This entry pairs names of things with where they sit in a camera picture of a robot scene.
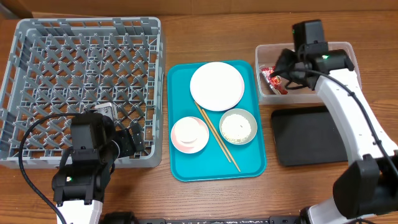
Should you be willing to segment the small white cup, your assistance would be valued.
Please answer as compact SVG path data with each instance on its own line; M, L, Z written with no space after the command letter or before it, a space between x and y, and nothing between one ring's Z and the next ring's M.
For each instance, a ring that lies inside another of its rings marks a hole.
M193 117L184 117L175 123L175 135L182 143L193 143L198 138L199 123Z

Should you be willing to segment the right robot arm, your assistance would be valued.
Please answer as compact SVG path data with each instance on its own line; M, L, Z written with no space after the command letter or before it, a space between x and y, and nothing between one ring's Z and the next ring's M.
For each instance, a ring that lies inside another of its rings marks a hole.
M273 76L309 88L322 100L340 133L349 167L328 200L304 208L299 223L367 223L397 211L397 144L384 132L361 91L348 54L330 50L320 20L292 26L294 50L284 49Z

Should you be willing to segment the grey-green bowl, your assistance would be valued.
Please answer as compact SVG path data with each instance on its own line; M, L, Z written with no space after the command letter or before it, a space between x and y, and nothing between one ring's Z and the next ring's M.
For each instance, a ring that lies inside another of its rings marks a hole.
M244 145L257 134L257 121L254 116L240 108L228 110L220 119L222 137L231 144Z

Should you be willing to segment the small pink-white bowl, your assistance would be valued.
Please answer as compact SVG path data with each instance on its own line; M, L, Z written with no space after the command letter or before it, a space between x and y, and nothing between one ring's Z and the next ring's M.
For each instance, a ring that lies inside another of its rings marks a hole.
M177 140L174 127L175 124L172 127L171 133L170 133L170 138L173 146L180 152L185 153L185 154L194 154L199 151L201 151L206 144L208 143L210 134L207 125L205 124L204 121L202 121L200 118L193 117L195 118L198 123L199 123L199 132L198 132L198 138L196 141L193 143L182 143Z

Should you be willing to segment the white rice pile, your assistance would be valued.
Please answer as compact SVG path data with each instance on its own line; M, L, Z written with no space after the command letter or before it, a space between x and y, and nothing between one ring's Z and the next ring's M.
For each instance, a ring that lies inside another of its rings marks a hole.
M240 114L231 114L225 117L221 124L221 133L224 138L234 144L246 141L251 133L249 121Z

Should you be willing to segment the red snack wrapper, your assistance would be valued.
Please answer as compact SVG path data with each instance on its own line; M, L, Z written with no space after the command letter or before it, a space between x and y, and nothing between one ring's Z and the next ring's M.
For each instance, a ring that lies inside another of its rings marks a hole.
M266 83L269 85L270 89L276 95L286 95L288 91L282 85L282 80L280 76L275 76L271 78L271 74L274 72L275 66L266 67L263 66L260 68L262 75L264 76Z

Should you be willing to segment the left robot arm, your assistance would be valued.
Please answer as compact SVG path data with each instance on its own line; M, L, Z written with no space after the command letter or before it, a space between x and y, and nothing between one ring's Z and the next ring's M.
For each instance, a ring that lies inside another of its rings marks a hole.
M52 179L58 223L99 223L115 162L145 148L142 128L116 130L113 120L87 112L72 118L72 146Z

